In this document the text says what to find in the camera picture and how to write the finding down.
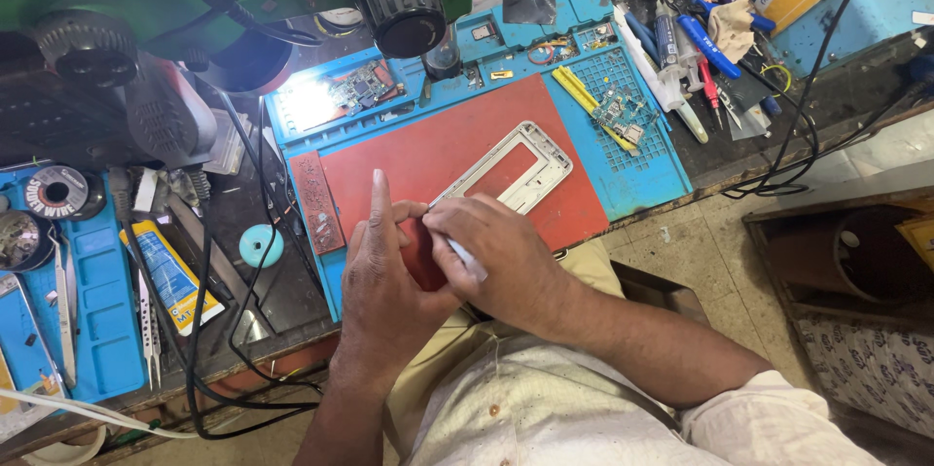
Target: red silicone mat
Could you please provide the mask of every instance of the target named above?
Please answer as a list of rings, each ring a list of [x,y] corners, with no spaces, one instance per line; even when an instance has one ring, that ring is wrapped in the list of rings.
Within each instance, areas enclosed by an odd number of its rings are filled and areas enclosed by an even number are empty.
[[[538,233],[557,250],[605,230],[606,214],[538,74],[321,158],[341,227],[351,234],[367,219],[373,169],[386,172],[393,201],[431,202],[527,119],[574,162],[568,177],[527,214]],[[530,164],[531,153],[514,149],[470,193],[479,188],[499,195]],[[403,249],[406,267],[422,288],[438,289],[445,278],[431,260],[431,237],[420,221],[409,220],[403,230],[413,239]]]

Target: red wire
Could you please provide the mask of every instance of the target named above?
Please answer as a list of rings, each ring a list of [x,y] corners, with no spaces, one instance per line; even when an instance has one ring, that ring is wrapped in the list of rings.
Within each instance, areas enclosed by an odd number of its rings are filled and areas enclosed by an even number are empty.
[[[531,58],[531,53],[534,52],[534,51],[536,51],[536,50],[538,50],[539,48],[547,48],[547,49],[548,49],[548,57],[546,57],[546,58],[544,59],[544,61],[536,61],[535,59],[532,59],[532,58]],[[532,48],[529,49],[529,60],[530,60],[533,64],[536,64],[536,65],[544,65],[545,63],[547,63],[548,61],[550,61],[551,58],[554,57],[554,56],[555,56],[555,48],[554,48],[554,46],[552,46],[552,45],[550,45],[550,44],[539,44],[538,46],[535,46],[535,47],[532,47]]]

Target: tiled floor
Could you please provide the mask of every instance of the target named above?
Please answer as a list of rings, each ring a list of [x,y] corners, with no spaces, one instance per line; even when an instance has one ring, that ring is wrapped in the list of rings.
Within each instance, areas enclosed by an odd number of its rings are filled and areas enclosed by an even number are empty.
[[[694,289],[714,328],[768,358],[788,381],[812,388],[805,361],[781,306],[740,221],[768,204],[764,198],[734,201],[709,197],[603,237],[610,257]],[[313,394],[295,400],[313,400]],[[230,429],[253,424],[271,413],[251,412]],[[305,436],[312,414],[304,413],[255,433],[221,442],[173,441],[119,462],[120,466],[185,463],[286,466]],[[397,464],[386,445],[384,464]]]

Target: forearm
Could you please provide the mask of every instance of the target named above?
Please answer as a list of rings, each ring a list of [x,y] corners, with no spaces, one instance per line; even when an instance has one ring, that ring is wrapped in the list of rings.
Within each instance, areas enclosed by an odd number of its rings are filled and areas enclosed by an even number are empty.
[[[321,406],[292,466],[365,466],[383,462],[383,406],[389,388],[335,355]]]
[[[573,281],[560,319],[536,334],[581,347],[666,405],[698,405],[772,369],[756,353],[693,320]]]

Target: red screwdriver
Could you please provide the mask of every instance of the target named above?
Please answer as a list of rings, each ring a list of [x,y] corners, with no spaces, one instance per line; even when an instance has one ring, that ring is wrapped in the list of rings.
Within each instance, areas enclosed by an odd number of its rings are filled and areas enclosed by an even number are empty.
[[[710,108],[714,109],[714,114],[717,115],[717,123],[720,125],[720,130],[723,130],[723,120],[720,119],[720,99],[717,95],[717,84],[714,83],[714,78],[710,76],[710,64],[703,54],[698,56],[698,68],[701,73],[700,79],[703,81],[703,94],[707,98],[707,101],[710,102]]]

